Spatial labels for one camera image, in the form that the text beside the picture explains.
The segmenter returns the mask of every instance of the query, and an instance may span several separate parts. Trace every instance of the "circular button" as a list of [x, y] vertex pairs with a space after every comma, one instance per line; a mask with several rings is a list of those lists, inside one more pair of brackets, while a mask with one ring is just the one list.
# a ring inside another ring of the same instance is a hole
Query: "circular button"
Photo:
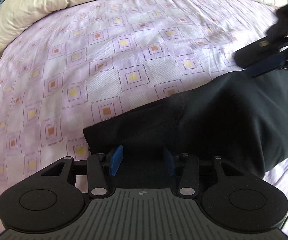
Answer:
[[266, 203], [265, 196], [253, 189], [239, 189], [229, 195], [230, 203], [243, 210], [256, 210]]
[[19, 199], [19, 203], [23, 208], [32, 211], [40, 211], [53, 206], [57, 201], [54, 192], [46, 189], [36, 189], [26, 192]]

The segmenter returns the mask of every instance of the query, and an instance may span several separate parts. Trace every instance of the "pink patterned bed sheet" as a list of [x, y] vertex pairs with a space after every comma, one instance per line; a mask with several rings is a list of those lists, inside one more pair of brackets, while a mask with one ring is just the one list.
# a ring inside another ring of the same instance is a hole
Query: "pink patterned bed sheet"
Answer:
[[[86, 159], [83, 128], [240, 70], [232, 53], [263, 37], [274, 11], [250, 0], [97, 0], [33, 24], [0, 60], [0, 194], [63, 156]], [[288, 164], [266, 179], [288, 195], [285, 174]]]

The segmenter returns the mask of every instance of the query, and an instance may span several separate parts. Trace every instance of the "black cloth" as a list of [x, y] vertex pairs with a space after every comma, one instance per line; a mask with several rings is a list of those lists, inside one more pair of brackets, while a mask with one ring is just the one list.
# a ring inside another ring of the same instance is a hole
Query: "black cloth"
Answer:
[[132, 158], [163, 146], [200, 159], [220, 155], [263, 177], [288, 157], [288, 71], [250, 79], [231, 72], [208, 84], [84, 129], [92, 154], [122, 144]]

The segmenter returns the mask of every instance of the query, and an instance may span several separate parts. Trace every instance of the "orange square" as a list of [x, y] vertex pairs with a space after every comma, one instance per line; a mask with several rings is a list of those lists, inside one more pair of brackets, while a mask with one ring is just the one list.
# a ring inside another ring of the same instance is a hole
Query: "orange square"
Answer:
[[105, 65], [105, 63], [99, 64], [97, 65], [97, 68], [100, 69], [101, 67], [103, 67]]
[[175, 94], [175, 90], [174, 89], [167, 90], [167, 94], [168, 96], [171, 96], [172, 94]]
[[48, 135], [53, 135], [54, 133], [55, 133], [54, 127], [48, 128]]
[[104, 114], [104, 115], [111, 114], [111, 108], [110, 108], [110, 107], [103, 108], [103, 114]]

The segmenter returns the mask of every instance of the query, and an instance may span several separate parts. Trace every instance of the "yellow square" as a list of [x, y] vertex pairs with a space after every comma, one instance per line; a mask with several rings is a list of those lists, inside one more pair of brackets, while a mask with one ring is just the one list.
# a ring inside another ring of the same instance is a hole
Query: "yellow square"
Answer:
[[75, 54], [73, 55], [72, 59], [78, 59], [79, 58], [79, 54]]
[[4, 129], [6, 125], [6, 121], [0, 123], [0, 130]]
[[77, 156], [83, 156], [86, 153], [85, 146], [79, 146], [75, 149], [75, 153]]
[[34, 170], [36, 168], [36, 160], [29, 160], [28, 161], [28, 169]]
[[231, 54], [226, 54], [225, 57], [226, 57], [227, 60], [232, 60], [233, 59]]
[[36, 116], [36, 111], [35, 111], [35, 110], [29, 111], [29, 112], [28, 112], [28, 116], [29, 116], [29, 118], [35, 117], [35, 116]]
[[121, 19], [121, 18], [114, 19], [114, 23], [121, 23], [121, 22], [122, 22], [122, 19]]
[[4, 167], [0, 166], [0, 174], [4, 174]]
[[77, 90], [76, 89], [69, 90], [69, 96], [70, 97], [76, 97], [77, 96]]
[[128, 76], [128, 79], [129, 79], [130, 81], [134, 81], [134, 80], [137, 79], [137, 75], [136, 75], [135, 73], [130, 74], [130, 75]]
[[185, 61], [184, 62], [185, 67], [192, 67], [192, 62], [191, 61]]
[[174, 35], [174, 33], [175, 33], [174, 31], [167, 31], [166, 32], [166, 34], [169, 35], [169, 36]]
[[127, 45], [127, 40], [122, 40], [119, 42], [119, 44], [121, 44], [122, 46], [125, 46], [125, 45]]
[[34, 72], [33, 72], [33, 77], [37, 77], [39, 75], [39, 70], [35, 70]]

